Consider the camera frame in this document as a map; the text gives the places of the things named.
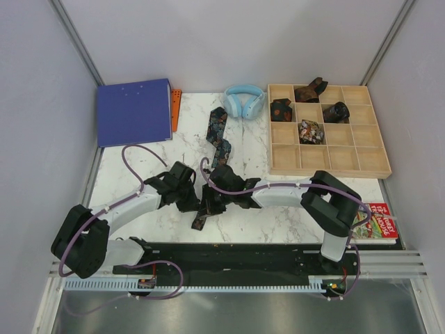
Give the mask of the navy floral necktie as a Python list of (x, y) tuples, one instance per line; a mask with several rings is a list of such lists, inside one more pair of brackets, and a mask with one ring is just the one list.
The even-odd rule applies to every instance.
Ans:
[[(211, 167), (216, 168), (225, 165), (229, 159), (232, 146), (227, 139), (224, 139), (224, 131), (227, 123), (227, 112), (222, 107), (218, 107), (211, 111), (209, 116), (209, 124), (207, 129), (206, 140), (216, 149), (211, 160)], [(207, 220), (201, 215), (201, 203), (197, 212), (197, 216), (192, 222), (192, 229), (202, 230)]]

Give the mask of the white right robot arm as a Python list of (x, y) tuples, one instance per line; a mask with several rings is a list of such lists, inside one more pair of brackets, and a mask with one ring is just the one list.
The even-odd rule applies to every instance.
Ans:
[(324, 231), (320, 269), (336, 273), (343, 266), (343, 254), (351, 239), (356, 215), (366, 205), (361, 196), (324, 170), (309, 179), (294, 182), (243, 179), (228, 165), (212, 171), (201, 169), (208, 190), (202, 193), (212, 214), (235, 204), (243, 209), (268, 207), (303, 208)]

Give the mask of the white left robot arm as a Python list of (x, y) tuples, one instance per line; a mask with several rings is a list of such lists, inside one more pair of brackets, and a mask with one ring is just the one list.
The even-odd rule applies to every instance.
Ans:
[(123, 241), (111, 251), (109, 236), (139, 216), (171, 204), (181, 213), (195, 212), (200, 206), (194, 189), (196, 172), (180, 161), (154, 177), (137, 179), (140, 185), (115, 202), (93, 208), (75, 205), (69, 210), (51, 245), (52, 254), (60, 260), (59, 276), (88, 278), (105, 262), (147, 273), (153, 258), (137, 241)]

